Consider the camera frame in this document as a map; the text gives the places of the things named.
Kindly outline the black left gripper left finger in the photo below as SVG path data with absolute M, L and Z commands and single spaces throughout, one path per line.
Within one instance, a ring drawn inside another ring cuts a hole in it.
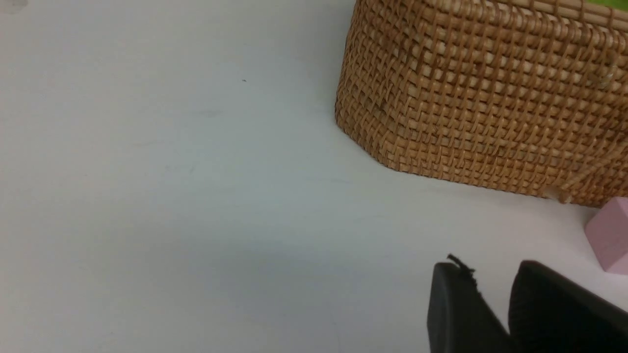
M 475 270 L 458 257 L 435 264 L 427 333 L 431 353 L 513 353 L 509 334 L 478 290 Z

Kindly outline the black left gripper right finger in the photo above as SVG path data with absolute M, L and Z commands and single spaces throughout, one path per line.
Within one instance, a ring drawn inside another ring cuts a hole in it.
M 521 353 L 625 353 L 626 311 L 538 261 L 521 262 L 508 308 Z

